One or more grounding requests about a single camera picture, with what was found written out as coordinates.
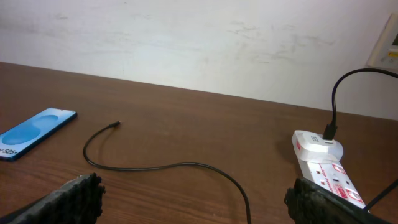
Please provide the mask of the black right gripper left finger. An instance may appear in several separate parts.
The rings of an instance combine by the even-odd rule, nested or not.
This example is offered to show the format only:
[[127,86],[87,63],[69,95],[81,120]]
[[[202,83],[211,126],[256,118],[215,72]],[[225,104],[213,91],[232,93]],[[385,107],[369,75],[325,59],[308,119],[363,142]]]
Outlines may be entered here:
[[80,175],[50,194],[1,217],[2,224],[95,224],[105,186],[95,173]]

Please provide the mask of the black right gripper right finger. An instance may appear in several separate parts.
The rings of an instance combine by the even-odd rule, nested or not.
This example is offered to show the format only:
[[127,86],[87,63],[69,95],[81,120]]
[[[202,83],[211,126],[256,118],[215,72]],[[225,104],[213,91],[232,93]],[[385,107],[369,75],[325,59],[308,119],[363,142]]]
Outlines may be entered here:
[[287,190],[284,203],[295,224],[389,224],[369,210],[391,191],[389,185],[364,208],[359,208],[311,180],[301,178]]

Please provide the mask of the blue Galaxy smartphone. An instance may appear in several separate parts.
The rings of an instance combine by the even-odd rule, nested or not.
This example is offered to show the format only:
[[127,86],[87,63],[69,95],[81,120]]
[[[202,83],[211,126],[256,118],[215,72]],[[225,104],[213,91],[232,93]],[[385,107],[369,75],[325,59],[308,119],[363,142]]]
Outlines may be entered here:
[[77,112],[47,108],[1,134],[1,160],[15,161],[77,117]]

